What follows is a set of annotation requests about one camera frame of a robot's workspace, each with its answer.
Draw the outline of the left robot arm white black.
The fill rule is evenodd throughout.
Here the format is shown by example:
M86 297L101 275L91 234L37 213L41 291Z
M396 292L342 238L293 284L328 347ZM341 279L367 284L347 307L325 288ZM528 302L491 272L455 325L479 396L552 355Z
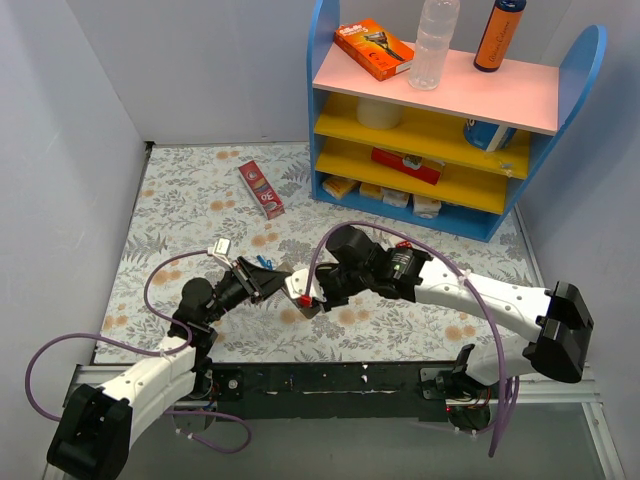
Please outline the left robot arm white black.
M258 303L286 285L286 271L239 257L222 279L185 283L172 324L153 355L70 396L47 452L49 464L77 479L115 479L139 436L177 401L208 398L220 386L208 354L214 322L244 301Z

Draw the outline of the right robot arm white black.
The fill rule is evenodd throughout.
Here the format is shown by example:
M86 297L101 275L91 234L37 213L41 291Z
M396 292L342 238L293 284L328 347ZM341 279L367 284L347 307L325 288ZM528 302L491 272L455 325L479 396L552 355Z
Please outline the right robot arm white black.
M462 349L450 375L460 395L475 397L500 380L530 373L581 381L594 320L575 285L524 287L466 273L415 240L384 248L352 225L336 228L323 242L334 258L314 268L324 310L370 290L485 318L511 331L504 340Z

